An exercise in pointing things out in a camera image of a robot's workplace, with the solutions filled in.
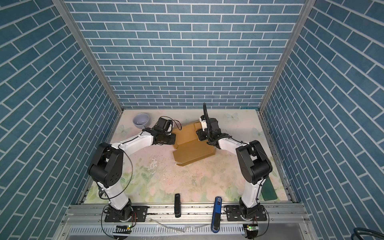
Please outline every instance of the brick wallpaper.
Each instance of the brick wallpaper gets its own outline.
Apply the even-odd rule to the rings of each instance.
[[[303,2],[66,1],[125,108],[257,108]]]
[[[265,110],[319,239],[384,232],[383,13],[317,0]]]
[[[0,0],[0,239],[51,238],[117,111],[51,0]]]

